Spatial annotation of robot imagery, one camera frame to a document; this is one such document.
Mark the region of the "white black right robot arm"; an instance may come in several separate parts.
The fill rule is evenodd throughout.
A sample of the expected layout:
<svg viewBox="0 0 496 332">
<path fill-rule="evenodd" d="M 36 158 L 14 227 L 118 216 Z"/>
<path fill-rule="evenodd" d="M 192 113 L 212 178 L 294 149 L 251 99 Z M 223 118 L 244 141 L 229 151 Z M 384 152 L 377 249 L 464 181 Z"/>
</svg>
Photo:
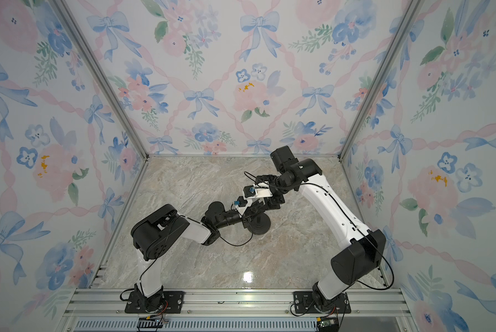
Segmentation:
<svg viewBox="0 0 496 332">
<path fill-rule="evenodd" d="M 258 176 L 256 185 L 269 189 L 272 198 L 291 190 L 300 192 L 335 236 L 339 252 L 330 261 L 332 271 L 312 288 L 314 306 L 330 311 L 347 289 L 388 261 L 383 255 L 386 236 L 358 220 L 313 160 L 298 160 L 288 146 L 276 149 L 270 158 L 280 174 Z"/>
</svg>

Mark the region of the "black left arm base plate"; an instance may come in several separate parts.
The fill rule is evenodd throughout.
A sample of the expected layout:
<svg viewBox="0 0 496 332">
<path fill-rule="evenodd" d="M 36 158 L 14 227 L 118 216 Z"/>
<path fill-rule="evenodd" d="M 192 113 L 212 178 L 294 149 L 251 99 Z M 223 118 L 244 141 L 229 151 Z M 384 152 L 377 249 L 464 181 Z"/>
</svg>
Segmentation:
<svg viewBox="0 0 496 332">
<path fill-rule="evenodd" d="M 125 300 L 124 312 L 127 314 L 179 314 L 182 310 L 184 296 L 183 291 L 160 291 L 151 297 L 145 297 L 138 290 L 134 290 Z"/>
</svg>

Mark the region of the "aluminium right corner post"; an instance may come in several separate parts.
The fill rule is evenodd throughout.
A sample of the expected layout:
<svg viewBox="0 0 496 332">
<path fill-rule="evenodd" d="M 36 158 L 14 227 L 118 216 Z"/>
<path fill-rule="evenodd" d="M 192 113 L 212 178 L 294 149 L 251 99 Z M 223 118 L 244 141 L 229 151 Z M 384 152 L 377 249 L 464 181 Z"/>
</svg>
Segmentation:
<svg viewBox="0 0 496 332">
<path fill-rule="evenodd" d="M 362 122 L 368 116 L 369 110 L 373 105 L 377 94 L 381 91 L 384 80 L 388 77 L 391 66 L 394 63 L 396 56 L 400 52 L 403 42 L 408 37 L 408 33 L 410 32 L 413 24 L 417 19 L 417 15 L 421 6 L 422 1 L 420 0 L 412 0 L 408 3 L 408 7 L 402 15 L 400 24 L 399 26 L 397 26 L 397 30 L 395 31 L 395 34 L 393 35 L 393 38 L 388 45 L 386 55 L 379 63 L 379 68 L 375 73 L 375 76 L 373 77 L 372 85 L 368 93 L 366 94 L 362 106 L 358 110 L 357 116 L 352 123 L 348 135 L 346 136 L 346 142 L 343 145 L 341 153 L 339 155 L 340 163 L 344 163 L 347 159 L 347 156 L 351 152 L 354 140 L 361 129 Z"/>
</svg>

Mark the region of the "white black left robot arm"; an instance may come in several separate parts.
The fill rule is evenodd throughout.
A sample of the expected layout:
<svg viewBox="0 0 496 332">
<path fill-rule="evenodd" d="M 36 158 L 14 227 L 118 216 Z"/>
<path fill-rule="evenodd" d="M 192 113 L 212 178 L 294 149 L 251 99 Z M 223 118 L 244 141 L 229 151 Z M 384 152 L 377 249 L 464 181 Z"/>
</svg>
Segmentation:
<svg viewBox="0 0 496 332">
<path fill-rule="evenodd" d="M 125 312 L 153 315 L 181 312 L 184 293 L 165 291 L 161 281 L 162 257 L 180 238 L 210 246 L 222 237 L 220 229 L 236 224 L 242 224 L 251 236 L 268 232 L 271 221 L 264 212 L 244 216 L 238 211 L 239 207 L 234 203 L 232 209 L 226 210 L 222 203 L 215 201 L 201 220 L 195 221 L 166 204 L 136 223 L 130 236 L 142 256 L 144 271 L 125 300 Z"/>
</svg>

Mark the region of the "aluminium left corner post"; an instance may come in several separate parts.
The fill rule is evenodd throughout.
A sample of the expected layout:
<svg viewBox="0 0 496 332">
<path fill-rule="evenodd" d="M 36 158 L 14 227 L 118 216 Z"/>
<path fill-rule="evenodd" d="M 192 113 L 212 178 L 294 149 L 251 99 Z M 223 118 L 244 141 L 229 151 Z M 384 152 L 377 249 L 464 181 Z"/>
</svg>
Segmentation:
<svg viewBox="0 0 496 332">
<path fill-rule="evenodd" d="M 129 136 L 130 141 L 137 148 L 140 157 L 143 160 L 147 161 L 149 154 L 144 149 L 144 145 L 140 140 L 140 137 L 137 135 L 135 128 L 130 123 L 130 118 L 126 115 L 125 111 L 122 109 L 122 106 L 119 103 L 115 91 L 111 87 L 110 82 L 106 74 L 104 73 L 104 70 L 102 69 L 97 58 L 95 57 L 92 48 L 90 47 L 85 36 L 83 35 L 75 18 L 73 17 L 70 8 L 68 7 L 65 1 L 61 1 L 61 0 L 49 1 L 49 4 L 54 10 L 59 20 L 61 21 L 66 31 L 69 33 L 71 40 L 77 45 L 77 48 L 81 53 L 81 56 L 84 58 L 84 61 L 86 62 L 86 66 L 88 67 L 90 73 L 94 77 L 94 80 L 97 83 L 98 87 L 100 88 L 100 91 L 104 94 L 112 110 L 115 112 L 115 115 L 117 116 L 118 120 L 122 123 L 122 127 Z"/>
</svg>

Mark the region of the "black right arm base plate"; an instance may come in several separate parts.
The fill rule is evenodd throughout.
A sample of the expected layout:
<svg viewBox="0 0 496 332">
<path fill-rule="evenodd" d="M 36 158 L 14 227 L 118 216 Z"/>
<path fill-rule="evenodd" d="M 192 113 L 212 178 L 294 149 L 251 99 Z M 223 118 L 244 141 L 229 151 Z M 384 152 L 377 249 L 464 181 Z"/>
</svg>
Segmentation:
<svg viewBox="0 0 496 332">
<path fill-rule="evenodd" d="M 292 293 L 292 311 L 295 315 L 329 313 L 351 313 L 349 299 L 346 293 L 342 293 L 330 300 L 325 299 L 315 291 L 295 291 Z"/>
</svg>

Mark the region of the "aluminium mounting rail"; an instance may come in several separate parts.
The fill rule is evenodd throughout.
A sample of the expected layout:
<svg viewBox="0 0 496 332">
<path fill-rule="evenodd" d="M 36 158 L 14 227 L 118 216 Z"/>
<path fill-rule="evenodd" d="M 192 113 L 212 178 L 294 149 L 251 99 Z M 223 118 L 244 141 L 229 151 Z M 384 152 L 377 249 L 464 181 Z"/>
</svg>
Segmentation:
<svg viewBox="0 0 496 332">
<path fill-rule="evenodd" d="M 417 331 L 398 289 L 349 289 L 346 308 L 296 311 L 290 289 L 186 289 L 179 313 L 127 313 L 122 290 L 77 290 L 57 331 Z"/>
</svg>

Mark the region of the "black round microphone stand base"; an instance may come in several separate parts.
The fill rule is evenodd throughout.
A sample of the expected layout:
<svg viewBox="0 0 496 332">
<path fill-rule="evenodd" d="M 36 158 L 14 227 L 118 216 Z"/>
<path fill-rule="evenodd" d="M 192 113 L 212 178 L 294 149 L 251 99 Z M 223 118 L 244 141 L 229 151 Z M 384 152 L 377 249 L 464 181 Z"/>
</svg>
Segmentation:
<svg viewBox="0 0 496 332">
<path fill-rule="evenodd" d="M 253 235 L 264 235 L 271 228 L 271 225 L 272 225 L 271 220 L 265 213 L 259 214 L 259 217 L 260 217 L 260 220 L 259 220 L 260 228 L 258 230 L 249 230 L 249 232 L 251 232 Z"/>
</svg>

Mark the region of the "aluminium corner post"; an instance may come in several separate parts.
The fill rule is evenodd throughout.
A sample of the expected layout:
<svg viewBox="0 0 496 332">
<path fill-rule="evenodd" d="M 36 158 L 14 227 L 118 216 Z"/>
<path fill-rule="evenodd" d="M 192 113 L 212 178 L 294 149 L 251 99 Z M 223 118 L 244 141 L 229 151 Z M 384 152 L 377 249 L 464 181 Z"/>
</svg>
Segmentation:
<svg viewBox="0 0 496 332">
<path fill-rule="evenodd" d="M 388 45 L 386 55 L 379 63 L 379 68 L 375 73 L 375 76 L 373 77 L 372 85 L 368 93 L 366 94 L 362 106 L 358 110 L 357 116 L 352 123 L 348 135 L 346 136 L 346 142 L 343 145 L 341 153 L 339 155 L 340 163 L 344 163 L 347 159 L 347 156 L 351 152 L 354 140 L 361 129 L 362 122 L 368 116 L 369 110 L 373 105 L 377 94 L 381 91 L 384 80 L 388 77 L 391 66 L 394 63 L 396 56 L 400 52 L 403 42 L 408 37 L 408 33 L 410 32 L 413 24 L 417 19 L 417 15 L 421 6 L 422 1 L 420 0 L 412 0 L 408 3 L 408 7 L 402 15 L 400 24 L 399 26 L 397 26 L 397 30 L 395 31 L 395 34 L 393 35 L 393 38 Z"/>
<path fill-rule="evenodd" d="M 81 53 L 81 56 L 84 58 L 84 61 L 86 62 L 86 66 L 88 67 L 90 73 L 94 77 L 94 80 L 97 83 L 98 87 L 100 88 L 100 91 L 104 94 L 112 110 L 115 112 L 115 115 L 117 116 L 118 120 L 122 123 L 122 127 L 129 136 L 130 141 L 137 148 L 140 157 L 143 160 L 147 161 L 149 154 L 144 149 L 144 145 L 140 140 L 140 137 L 137 135 L 135 128 L 130 123 L 130 118 L 126 115 L 125 111 L 122 109 L 122 106 L 119 103 L 115 91 L 111 87 L 110 82 L 106 74 L 104 73 L 104 70 L 102 69 L 97 58 L 95 57 L 92 48 L 90 47 L 85 36 L 83 35 L 75 18 L 73 17 L 70 8 L 68 7 L 65 1 L 61 1 L 61 0 L 49 1 L 49 4 L 54 10 L 59 20 L 61 21 L 66 31 L 69 33 L 71 40 L 77 45 L 77 48 Z"/>
</svg>

